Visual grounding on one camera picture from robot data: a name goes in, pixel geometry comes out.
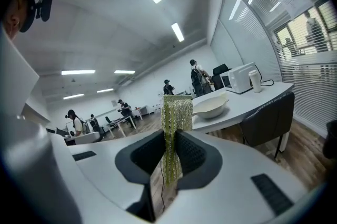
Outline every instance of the power cord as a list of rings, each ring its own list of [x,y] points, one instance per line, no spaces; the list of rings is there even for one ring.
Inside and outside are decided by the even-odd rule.
[[[257,68],[257,71],[259,72],[259,74],[260,74],[260,77],[261,77],[261,79],[260,79],[260,83],[265,83],[265,82],[269,82],[269,81],[272,81],[273,83],[272,84],[261,84],[262,86],[272,86],[272,85],[274,85],[274,80],[272,80],[272,79],[270,79],[270,80],[266,80],[266,81],[263,81],[262,80],[262,74],[261,74],[261,72],[260,72],[260,70],[259,70],[259,68],[257,67],[257,65],[255,64],[255,66],[256,66],[256,68]]]
[[[164,180],[164,174],[163,174],[163,169],[162,169],[162,161],[159,162],[160,164],[160,171],[162,172],[162,177],[163,177],[163,185],[162,185],[162,194],[161,194],[161,197],[162,197],[162,201],[163,201],[163,212],[165,210],[165,203],[164,203],[164,198],[163,198],[163,192],[164,192],[164,185],[165,185],[165,180]]]

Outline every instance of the white t-shirt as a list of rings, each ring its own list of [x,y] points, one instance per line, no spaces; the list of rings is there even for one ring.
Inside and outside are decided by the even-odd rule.
[[[78,119],[77,117],[76,117],[75,120],[74,120],[74,125],[75,125],[75,131],[76,131],[76,132],[77,132],[77,131],[80,131],[81,134],[80,134],[79,136],[82,136],[82,135],[83,135],[83,127],[82,127],[82,123],[81,123],[80,119]]]
[[[207,83],[205,77],[202,75],[202,72],[204,71],[204,68],[202,67],[202,65],[193,65],[192,68],[199,71],[199,73],[201,75],[201,83],[202,84]]]

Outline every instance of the gray chair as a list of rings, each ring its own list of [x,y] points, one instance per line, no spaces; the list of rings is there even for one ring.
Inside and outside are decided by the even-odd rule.
[[[286,93],[261,106],[255,113],[240,123],[243,143],[255,147],[280,137],[275,157],[280,150],[282,137],[290,131],[295,95]]]

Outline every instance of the gold sequin fabric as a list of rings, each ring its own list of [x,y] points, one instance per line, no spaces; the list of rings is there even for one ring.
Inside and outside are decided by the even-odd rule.
[[[174,149],[174,135],[177,129],[192,130],[192,97],[188,95],[164,95],[162,107],[162,128],[166,151],[163,157],[163,173],[166,184],[174,182],[181,174],[179,157]]]

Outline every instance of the microwave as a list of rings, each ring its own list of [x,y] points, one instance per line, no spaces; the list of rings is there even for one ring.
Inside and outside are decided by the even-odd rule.
[[[252,70],[257,70],[255,63],[238,66],[220,74],[223,86],[227,91],[237,94],[241,94],[250,90],[253,88],[253,85],[249,79],[248,73]]]

